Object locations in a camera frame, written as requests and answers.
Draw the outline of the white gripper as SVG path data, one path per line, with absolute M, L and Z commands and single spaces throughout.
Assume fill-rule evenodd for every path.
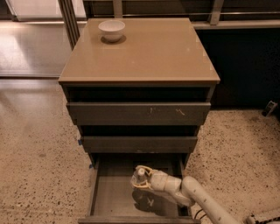
M 178 193 L 181 187 L 182 180 L 175 178 L 163 171 L 155 171 L 148 166 L 138 165 L 136 167 L 137 176 L 150 176 L 150 183 L 147 181 L 132 186 L 137 189 L 150 189 L 158 192 L 166 192 L 169 194 Z

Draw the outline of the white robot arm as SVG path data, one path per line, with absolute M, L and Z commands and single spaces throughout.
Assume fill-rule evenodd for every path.
M 213 224 L 240 224 L 191 176 L 173 177 L 163 171 L 138 165 L 130 181 L 136 189 L 168 193 L 181 206 L 197 203 Z

